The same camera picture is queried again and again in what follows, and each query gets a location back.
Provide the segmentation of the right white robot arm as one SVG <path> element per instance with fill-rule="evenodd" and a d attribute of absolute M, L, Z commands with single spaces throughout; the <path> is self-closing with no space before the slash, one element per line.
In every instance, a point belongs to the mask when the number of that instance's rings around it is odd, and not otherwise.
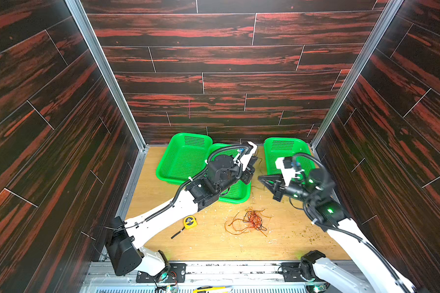
<path fill-rule="evenodd" d="M 306 153 L 276 160 L 279 174 L 262 175 L 258 180 L 276 201 L 288 197 L 301 201 L 300 208 L 313 225 L 330 235 L 363 273 L 362 280 L 335 265 L 315 250 L 300 261 L 301 277 L 328 282 L 343 293 L 424 293 L 400 273 L 363 235 L 345 208 L 331 197 L 335 183 L 324 165 Z"/>

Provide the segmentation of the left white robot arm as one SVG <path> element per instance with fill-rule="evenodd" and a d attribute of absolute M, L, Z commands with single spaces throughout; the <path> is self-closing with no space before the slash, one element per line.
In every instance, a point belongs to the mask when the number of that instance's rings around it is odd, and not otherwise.
<path fill-rule="evenodd" d="M 255 172 L 257 145 L 229 145 L 214 151 L 206 166 L 189 178 L 166 203 L 127 220 L 117 216 L 106 229 L 106 250 L 114 273 L 124 276 L 133 271 L 161 278 L 171 266 L 162 251 L 152 251 L 145 244 L 178 220 L 192 216 L 214 204 L 239 181 L 248 184 Z"/>

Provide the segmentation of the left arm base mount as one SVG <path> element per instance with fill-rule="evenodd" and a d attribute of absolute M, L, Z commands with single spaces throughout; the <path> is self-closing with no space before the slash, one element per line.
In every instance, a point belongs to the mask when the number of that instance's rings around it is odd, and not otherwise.
<path fill-rule="evenodd" d="M 187 264 L 184 262 L 170 262 L 160 273 L 151 276 L 146 272 L 138 272 L 136 283 L 184 283 Z"/>

